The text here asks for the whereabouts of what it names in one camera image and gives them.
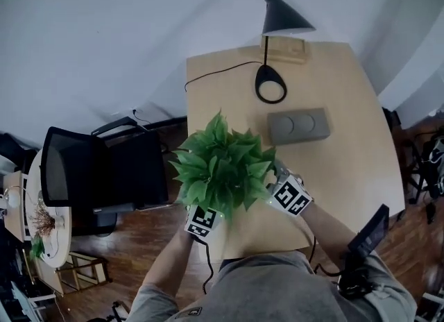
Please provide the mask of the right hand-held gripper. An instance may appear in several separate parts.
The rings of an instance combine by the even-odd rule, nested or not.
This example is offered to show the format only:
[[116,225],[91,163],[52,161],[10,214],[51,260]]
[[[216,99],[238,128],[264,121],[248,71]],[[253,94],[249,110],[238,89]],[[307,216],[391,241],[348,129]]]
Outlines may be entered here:
[[290,217],[299,216],[313,202],[302,177],[288,171],[279,159],[275,159],[273,170],[276,181],[267,185],[270,196],[266,199],[266,204]]

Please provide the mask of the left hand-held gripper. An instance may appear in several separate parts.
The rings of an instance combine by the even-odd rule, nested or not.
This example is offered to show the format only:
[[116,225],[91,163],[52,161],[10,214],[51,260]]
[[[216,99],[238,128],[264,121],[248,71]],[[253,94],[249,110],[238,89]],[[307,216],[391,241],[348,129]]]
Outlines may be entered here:
[[204,210],[198,205],[187,209],[185,231],[200,239],[207,239],[223,220],[223,214],[212,208]]

